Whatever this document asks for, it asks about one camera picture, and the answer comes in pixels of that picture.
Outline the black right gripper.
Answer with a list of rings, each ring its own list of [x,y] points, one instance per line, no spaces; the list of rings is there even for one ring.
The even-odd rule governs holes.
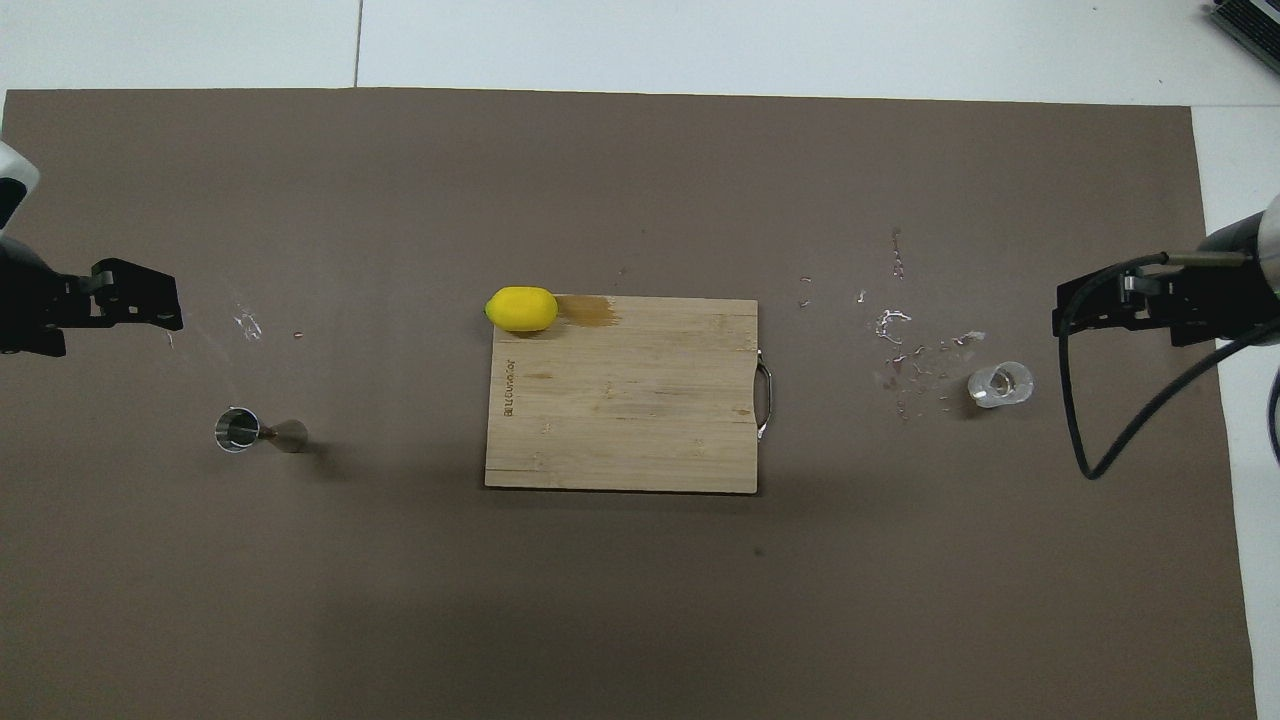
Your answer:
[[[1133,304],[1126,278],[1135,275],[1135,291],[1146,299],[1146,315]],[[1080,297],[1073,313],[1073,302]],[[1061,284],[1052,311],[1055,338],[1128,328],[1167,329],[1170,343],[1187,347],[1208,340],[1239,340],[1247,332],[1277,320],[1277,291],[1254,265],[1184,266],[1175,272],[1106,266]]]

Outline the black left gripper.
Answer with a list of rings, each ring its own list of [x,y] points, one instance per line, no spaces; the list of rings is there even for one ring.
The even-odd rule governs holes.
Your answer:
[[[4,355],[67,355],[64,329],[142,324],[168,332],[184,329],[173,275],[108,258],[92,265],[93,318],[86,278],[52,270],[32,249],[13,237],[1,242],[1,351]]]

